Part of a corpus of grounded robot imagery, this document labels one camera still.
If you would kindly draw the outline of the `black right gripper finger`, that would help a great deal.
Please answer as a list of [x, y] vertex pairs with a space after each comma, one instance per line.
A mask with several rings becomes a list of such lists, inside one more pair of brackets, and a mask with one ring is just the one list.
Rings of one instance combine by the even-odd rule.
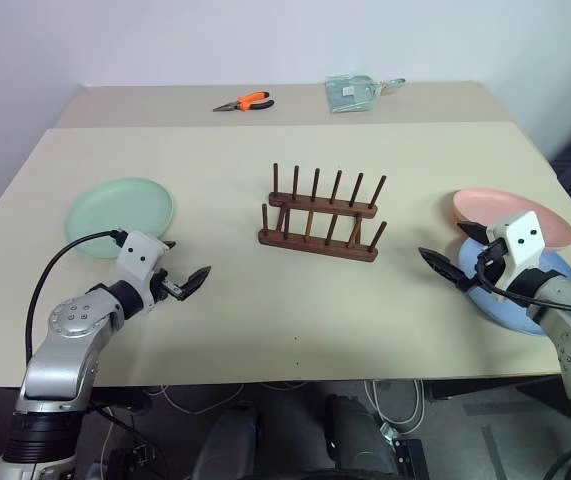
[[468, 291], [471, 288], [471, 279], [455, 266], [448, 257], [425, 247], [419, 247], [418, 251], [422, 259], [434, 272], [452, 283], [459, 291]]
[[474, 241], [482, 245], [489, 244], [486, 226], [473, 221], [458, 221], [457, 226]]

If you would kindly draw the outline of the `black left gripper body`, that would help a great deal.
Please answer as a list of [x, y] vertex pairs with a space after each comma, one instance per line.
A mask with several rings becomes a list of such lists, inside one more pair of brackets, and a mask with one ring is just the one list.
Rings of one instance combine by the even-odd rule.
[[155, 303], [166, 300], [169, 296], [178, 301], [186, 299], [185, 290], [168, 278], [168, 272], [161, 268], [150, 279], [150, 293]]

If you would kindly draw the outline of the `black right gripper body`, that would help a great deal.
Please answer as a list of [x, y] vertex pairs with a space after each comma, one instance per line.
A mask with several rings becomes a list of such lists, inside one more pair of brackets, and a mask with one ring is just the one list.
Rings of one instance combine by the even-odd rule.
[[499, 280], [506, 271], [505, 257], [508, 248], [504, 240], [494, 240], [482, 250], [474, 266], [475, 275], [464, 285], [464, 292], [481, 288], [488, 293], [505, 293], [505, 288], [498, 286]]

